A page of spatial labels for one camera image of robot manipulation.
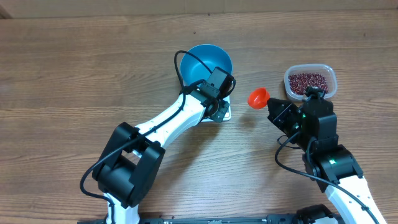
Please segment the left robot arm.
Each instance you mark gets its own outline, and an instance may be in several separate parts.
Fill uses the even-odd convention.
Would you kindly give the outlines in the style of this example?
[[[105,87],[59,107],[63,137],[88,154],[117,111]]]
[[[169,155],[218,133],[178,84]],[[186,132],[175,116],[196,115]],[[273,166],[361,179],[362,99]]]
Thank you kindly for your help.
[[[115,128],[92,173],[108,203],[104,223],[139,223],[138,205],[155,181],[166,148],[204,119],[222,122],[229,108],[225,98],[235,85],[231,74],[216,67],[207,80],[184,86],[177,101],[155,118]]]

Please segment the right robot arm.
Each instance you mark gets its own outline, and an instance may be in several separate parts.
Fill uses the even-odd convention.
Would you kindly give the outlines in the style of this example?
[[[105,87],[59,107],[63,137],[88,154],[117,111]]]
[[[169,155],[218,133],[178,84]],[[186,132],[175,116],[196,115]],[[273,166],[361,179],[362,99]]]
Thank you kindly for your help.
[[[280,148],[296,144],[304,152],[305,171],[283,169],[314,180],[345,223],[385,223],[364,172],[336,133],[337,117],[325,91],[309,86],[301,106],[268,98],[270,122],[286,136]]]

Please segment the orange measuring scoop blue handle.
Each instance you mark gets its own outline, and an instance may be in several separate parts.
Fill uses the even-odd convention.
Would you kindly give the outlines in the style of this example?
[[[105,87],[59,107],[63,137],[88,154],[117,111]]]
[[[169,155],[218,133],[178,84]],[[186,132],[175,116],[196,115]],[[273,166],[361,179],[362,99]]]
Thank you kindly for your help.
[[[248,105],[255,110],[260,110],[267,105],[270,97],[269,92],[265,88],[258,88],[249,95]]]

